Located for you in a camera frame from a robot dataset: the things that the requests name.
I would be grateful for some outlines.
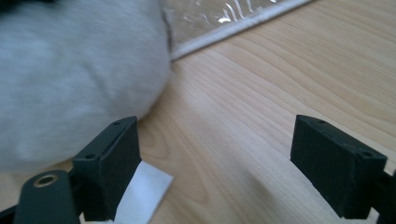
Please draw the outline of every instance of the mounting hole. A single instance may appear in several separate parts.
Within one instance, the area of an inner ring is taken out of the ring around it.
[[[33,186],[35,186],[36,188],[44,188],[55,183],[57,180],[57,175],[43,175],[35,181]]]
[[[90,159],[93,159],[93,158],[95,158],[95,154],[88,154],[88,155],[85,156],[85,159],[87,159],[87,160],[90,160]]]

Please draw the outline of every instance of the wooden table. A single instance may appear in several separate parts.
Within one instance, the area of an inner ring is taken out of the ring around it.
[[[297,114],[325,119],[392,173],[395,59],[394,0],[319,0],[175,62],[139,124],[144,160],[175,177],[152,223],[375,223],[340,219],[290,146]]]

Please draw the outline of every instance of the white fur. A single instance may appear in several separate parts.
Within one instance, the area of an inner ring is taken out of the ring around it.
[[[110,122],[142,118],[169,74],[157,0],[58,0],[0,15],[0,171],[75,156]]]

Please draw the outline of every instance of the black plastic bracket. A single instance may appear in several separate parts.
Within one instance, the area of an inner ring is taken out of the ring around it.
[[[19,204],[0,213],[0,223],[46,224],[114,220],[117,207],[142,161],[137,118],[111,123],[73,159],[73,170],[28,180]]]
[[[321,119],[298,115],[290,160],[339,217],[396,223],[396,178],[384,172],[387,157]]]

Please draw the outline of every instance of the plastic wrapper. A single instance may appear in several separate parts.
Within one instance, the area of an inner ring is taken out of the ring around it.
[[[173,58],[180,58],[311,1],[167,0]]]

